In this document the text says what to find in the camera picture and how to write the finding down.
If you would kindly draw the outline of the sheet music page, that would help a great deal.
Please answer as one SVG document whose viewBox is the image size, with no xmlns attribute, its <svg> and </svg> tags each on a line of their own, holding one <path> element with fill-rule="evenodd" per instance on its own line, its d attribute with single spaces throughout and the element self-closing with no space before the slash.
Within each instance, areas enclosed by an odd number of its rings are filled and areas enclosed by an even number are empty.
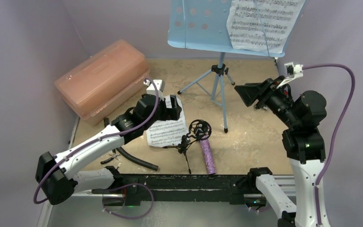
<svg viewBox="0 0 363 227">
<path fill-rule="evenodd" d="M 147 144 L 152 147 L 176 146 L 182 136 L 188 133 L 188 127 L 183 111 L 182 101 L 176 97 L 177 104 L 181 107 L 181 113 L 178 120 L 173 121 L 156 121 L 147 131 Z"/>
<path fill-rule="evenodd" d="M 226 22 L 233 49 L 282 54 L 304 0 L 233 0 Z"/>
</svg>

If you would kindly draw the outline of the black microphone shock mount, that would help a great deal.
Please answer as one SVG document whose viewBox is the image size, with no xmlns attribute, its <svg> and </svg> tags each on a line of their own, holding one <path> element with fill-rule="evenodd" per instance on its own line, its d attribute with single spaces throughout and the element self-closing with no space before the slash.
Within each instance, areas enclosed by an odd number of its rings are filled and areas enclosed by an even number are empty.
<svg viewBox="0 0 363 227">
<path fill-rule="evenodd" d="M 175 148 L 180 154 L 183 154 L 188 166 L 188 172 L 191 175 L 191 169 L 187 158 L 187 150 L 197 141 L 204 141 L 212 134 L 212 127 L 207 121 L 196 119 L 188 127 L 188 132 L 182 135 L 181 142 L 175 146 L 164 146 L 163 148 Z"/>
</svg>

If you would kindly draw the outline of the light blue music stand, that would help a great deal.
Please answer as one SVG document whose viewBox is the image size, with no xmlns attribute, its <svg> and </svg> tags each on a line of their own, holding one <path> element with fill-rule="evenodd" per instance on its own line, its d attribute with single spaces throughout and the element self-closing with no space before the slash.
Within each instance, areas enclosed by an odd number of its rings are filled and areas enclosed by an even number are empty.
<svg viewBox="0 0 363 227">
<path fill-rule="evenodd" d="M 206 72 L 215 73 L 212 91 L 208 93 L 211 101 L 217 96 L 224 97 L 224 87 L 232 78 L 224 63 L 228 53 L 281 58 L 285 54 L 265 54 L 232 48 L 226 22 L 232 0 L 173 0 L 171 2 L 168 44 L 171 47 L 212 51 L 220 54 L 219 61 Z"/>
</svg>

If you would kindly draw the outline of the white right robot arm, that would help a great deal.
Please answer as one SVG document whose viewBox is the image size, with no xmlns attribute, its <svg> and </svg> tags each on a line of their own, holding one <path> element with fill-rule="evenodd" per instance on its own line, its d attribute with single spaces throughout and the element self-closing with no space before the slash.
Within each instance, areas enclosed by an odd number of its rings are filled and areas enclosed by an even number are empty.
<svg viewBox="0 0 363 227">
<path fill-rule="evenodd" d="M 246 106 L 266 106 L 286 126 L 282 142 L 294 175 L 292 202 L 267 167 L 251 168 L 236 186 L 260 192 L 277 216 L 280 227 L 328 227 L 321 171 L 325 167 L 324 139 L 318 125 L 326 117 L 326 99 L 308 90 L 293 100 L 285 93 L 282 77 L 235 87 Z"/>
</svg>

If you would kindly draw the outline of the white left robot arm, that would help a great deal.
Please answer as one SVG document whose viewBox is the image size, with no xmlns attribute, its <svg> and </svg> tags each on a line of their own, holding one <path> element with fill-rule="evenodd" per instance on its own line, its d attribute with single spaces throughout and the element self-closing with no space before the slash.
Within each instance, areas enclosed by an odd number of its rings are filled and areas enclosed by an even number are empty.
<svg viewBox="0 0 363 227">
<path fill-rule="evenodd" d="M 122 147 L 143 135 L 157 121 L 177 121 L 182 112 L 176 95 L 159 98 L 143 94 L 135 107 L 113 121 L 95 136 L 64 152 L 52 155 L 45 152 L 38 158 L 35 179 L 38 186 L 33 195 L 35 204 L 48 200 L 57 205 L 73 193 L 89 189 L 106 189 L 109 193 L 121 190 L 122 180 L 115 175 L 114 167 L 99 171 L 82 169 L 105 153 Z M 39 191 L 45 200 L 38 200 Z"/>
</svg>

